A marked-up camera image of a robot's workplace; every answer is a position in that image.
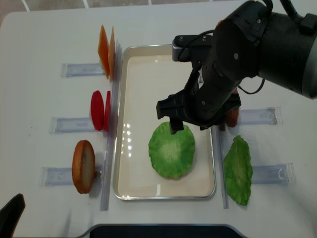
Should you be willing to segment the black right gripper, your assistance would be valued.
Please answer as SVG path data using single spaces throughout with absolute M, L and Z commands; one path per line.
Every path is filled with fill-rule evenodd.
M 222 74 L 215 62 L 200 62 L 184 89 L 157 102 L 157 117 L 169 117 L 171 134 L 184 130 L 184 122 L 200 130 L 222 124 L 229 111 L 241 106 L 239 95 L 234 93 L 239 84 Z

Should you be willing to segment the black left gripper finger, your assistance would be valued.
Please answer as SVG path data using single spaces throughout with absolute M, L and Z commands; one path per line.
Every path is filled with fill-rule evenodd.
M 12 238 L 25 209 L 24 196 L 19 193 L 0 210 L 0 237 Z

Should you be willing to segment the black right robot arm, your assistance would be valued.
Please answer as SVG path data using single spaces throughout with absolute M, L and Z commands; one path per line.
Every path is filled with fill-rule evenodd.
M 201 130 L 235 127 L 245 78 L 260 77 L 309 99 L 317 97 L 317 17 L 300 16 L 289 0 L 285 14 L 270 0 L 249 0 L 199 35 L 179 35 L 172 59 L 190 62 L 183 90 L 157 103 L 157 117 L 169 117 L 172 134 L 188 122 Z

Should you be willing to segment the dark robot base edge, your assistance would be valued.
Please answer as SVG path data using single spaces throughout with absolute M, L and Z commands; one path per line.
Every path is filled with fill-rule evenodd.
M 104 225 L 90 231 L 91 238 L 243 238 L 221 225 Z

